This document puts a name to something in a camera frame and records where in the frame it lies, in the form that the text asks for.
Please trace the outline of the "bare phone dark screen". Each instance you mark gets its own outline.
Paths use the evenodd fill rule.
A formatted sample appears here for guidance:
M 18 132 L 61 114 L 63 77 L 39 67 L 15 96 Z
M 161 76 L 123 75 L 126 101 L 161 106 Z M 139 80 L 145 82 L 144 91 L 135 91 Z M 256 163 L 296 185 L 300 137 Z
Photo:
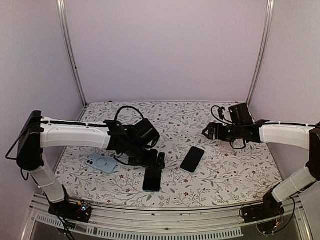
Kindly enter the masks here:
M 145 192 L 159 192 L 161 188 L 162 171 L 147 168 L 144 174 L 142 189 Z

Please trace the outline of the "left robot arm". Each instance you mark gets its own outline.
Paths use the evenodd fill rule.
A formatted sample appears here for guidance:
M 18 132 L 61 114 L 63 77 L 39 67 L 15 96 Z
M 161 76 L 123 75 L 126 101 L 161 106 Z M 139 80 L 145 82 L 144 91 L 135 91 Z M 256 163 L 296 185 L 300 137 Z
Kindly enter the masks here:
M 102 122 L 63 121 L 42 116 L 34 110 L 5 158 L 15 161 L 46 194 L 48 202 L 63 217 L 74 213 L 65 187 L 46 166 L 44 149 L 53 147 L 89 147 L 128 156 L 129 166 L 162 170 L 164 155 L 155 146 L 160 134 L 152 123 L 142 118 L 123 125 L 117 118 Z

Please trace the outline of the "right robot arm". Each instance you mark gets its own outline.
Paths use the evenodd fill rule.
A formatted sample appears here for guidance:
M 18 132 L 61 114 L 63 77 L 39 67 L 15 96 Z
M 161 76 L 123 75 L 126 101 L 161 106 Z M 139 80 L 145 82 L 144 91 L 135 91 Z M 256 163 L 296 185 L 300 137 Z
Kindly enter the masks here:
M 209 140 L 234 143 L 242 140 L 244 144 L 272 143 L 293 146 L 309 152 L 304 167 L 293 173 L 263 196 L 258 213 L 269 218 L 281 203 L 296 193 L 303 192 L 320 180 L 320 125 L 272 122 L 270 120 L 253 121 L 248 106 L 239 103 L 228 108 L 231 120 L 224 118 L 224 109 L 218 108 L 217 122 L 210 122 L 202 131 Z

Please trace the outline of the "white phone case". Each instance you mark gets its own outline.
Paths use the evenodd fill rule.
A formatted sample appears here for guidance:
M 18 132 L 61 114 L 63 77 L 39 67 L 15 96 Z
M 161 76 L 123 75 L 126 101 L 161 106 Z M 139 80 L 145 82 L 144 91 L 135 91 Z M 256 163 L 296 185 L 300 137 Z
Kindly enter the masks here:
M 233 153 L 235 150 L 232 148 L 230 142 L 219 140 L 220 151 L 224 154 Z

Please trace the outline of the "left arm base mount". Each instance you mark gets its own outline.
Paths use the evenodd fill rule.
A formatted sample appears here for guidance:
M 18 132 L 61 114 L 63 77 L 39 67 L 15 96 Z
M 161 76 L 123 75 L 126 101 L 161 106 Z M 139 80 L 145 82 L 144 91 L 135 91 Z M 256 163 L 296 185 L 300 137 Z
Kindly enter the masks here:
M 61 219 L 73 220 L 88 223 L 91 218 L 92 207 L 89 202 L 80 201 L 77 203 L 62 201 L 49 203 L 48 213 L 60 217 Z

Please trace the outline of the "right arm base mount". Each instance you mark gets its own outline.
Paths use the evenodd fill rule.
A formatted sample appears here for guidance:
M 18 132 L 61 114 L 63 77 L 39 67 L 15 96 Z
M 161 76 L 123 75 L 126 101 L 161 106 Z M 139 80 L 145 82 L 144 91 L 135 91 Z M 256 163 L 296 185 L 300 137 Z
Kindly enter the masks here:
M 281 230 L 284 221 L 284 207 L 281 202 L 264 200 L 260 204 L 246 204 L 239 209 L 239 216 L 245 223 L 253 223 L 272 219 L 257 225 L 258 231 L 263 235 L 273 235 Z

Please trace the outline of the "phone with dark screen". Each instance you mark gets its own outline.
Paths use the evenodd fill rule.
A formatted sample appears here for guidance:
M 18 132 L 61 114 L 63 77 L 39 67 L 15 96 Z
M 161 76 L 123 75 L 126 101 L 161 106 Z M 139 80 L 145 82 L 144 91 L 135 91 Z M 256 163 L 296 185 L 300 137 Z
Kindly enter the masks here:
M 179 168 L 190 174 L 194 174 L 205 155 L 205 151 L 198 147 L 192 146 L 184 157 Z

